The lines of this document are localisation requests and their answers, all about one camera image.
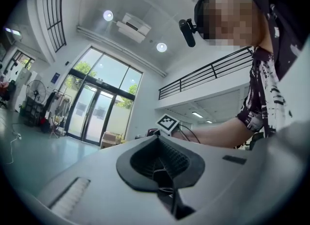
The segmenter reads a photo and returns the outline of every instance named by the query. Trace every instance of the air conditioner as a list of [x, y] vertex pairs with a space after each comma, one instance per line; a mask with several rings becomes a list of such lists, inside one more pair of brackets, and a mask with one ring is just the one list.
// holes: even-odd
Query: air conditioner
[[144, 23], [139, 18], [126, 13], [122, 21], [118, 21], [116, 25], [119, 27], [118, 31], [129, 38], [141, 43], [151, 27]]

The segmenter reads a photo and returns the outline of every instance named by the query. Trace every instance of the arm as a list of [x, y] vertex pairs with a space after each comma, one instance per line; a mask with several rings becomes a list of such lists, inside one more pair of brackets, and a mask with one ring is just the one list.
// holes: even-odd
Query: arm
[[[246, 142], [253, 134], [238, 118], [233, 118], [215, 128], [196, 129], [193, 131], [201, 144], [235, 147]], [[190, 141], [197, 139], [191, 132], [183, 131]], [[173, 137], [184, 139], [180, 132], [173, 134]]]
[[[246, 142], [255, 132], [263, 127], [261, 104], [253, 68], [250, 71], [250, 88], [247, 98], [244, 100], [240, 113], [233, 118], [215, 128], [195, 129], [193, 132], [198, 137], [201, 144], [235, 147]], [[183, 131], [190, 141], [197, 139], [190, 131]], [[173, 137], [184, 140], [180, 132], [173, 134]]]

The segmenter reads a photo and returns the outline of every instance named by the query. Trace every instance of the ceiling light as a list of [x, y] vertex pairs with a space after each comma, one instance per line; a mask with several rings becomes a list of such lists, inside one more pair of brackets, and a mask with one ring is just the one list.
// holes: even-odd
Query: ceiling light
[[167, 45], [165, 43], [160, 42], [157, 44], [156, 48], [159, 52], [165, 52], [167, 50]]
[[113, 12], [111, 10], [106, 10], [103, 13], [103, 18], [106, 21], [112, 21], [113, 20]]
[[192, 112], [194, 115], [198, 116], [199, 118], [203, 118], [202, 115], [199, 115], [197, 112]]
[[16, 30], [13, 30], [13, 29], [12, 29], [12, 33], [20, 36], [20, 32], [18, 32], [18, 31], [16, 31]]

